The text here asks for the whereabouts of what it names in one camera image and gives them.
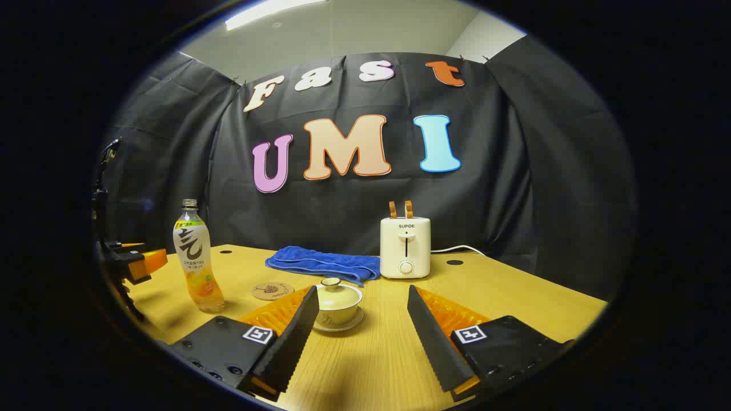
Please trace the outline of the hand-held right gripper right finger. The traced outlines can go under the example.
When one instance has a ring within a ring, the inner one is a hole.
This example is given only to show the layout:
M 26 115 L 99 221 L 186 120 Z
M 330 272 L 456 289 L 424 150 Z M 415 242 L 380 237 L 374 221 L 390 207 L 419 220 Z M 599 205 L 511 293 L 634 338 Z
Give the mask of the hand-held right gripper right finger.
M 515 316 L 489 319 L 415 285 L 407 310 L 441 389 L 455 401 L 503 393 L 575 343 L 552 339 Z

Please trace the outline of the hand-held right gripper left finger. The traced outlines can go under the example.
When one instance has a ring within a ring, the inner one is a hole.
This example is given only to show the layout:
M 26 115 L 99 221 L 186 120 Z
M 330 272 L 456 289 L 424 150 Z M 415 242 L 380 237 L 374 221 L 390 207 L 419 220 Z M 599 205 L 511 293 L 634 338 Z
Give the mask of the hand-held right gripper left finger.
M 238 319 L 213 317 L 170 348 L 225 385 L 277 401 L 289 386 L 318 314 L 318 289 L 310 286 Z

